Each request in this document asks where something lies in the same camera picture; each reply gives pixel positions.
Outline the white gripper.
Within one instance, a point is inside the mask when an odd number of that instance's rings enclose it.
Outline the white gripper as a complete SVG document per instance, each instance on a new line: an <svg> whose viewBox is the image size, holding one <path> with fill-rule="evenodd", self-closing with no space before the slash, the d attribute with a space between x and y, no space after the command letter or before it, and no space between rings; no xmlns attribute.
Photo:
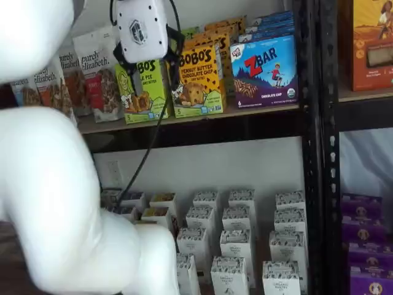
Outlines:
<svg viewBox="0 0 393 295"><path fill-rule="evenodd" d="M137 64L165 57L169 84L175 91L180 82L179 67L185 36L167 26L162 1L125 0L116 2L120 42L113 50L120 101L132 102L142 94Z"/></svg>

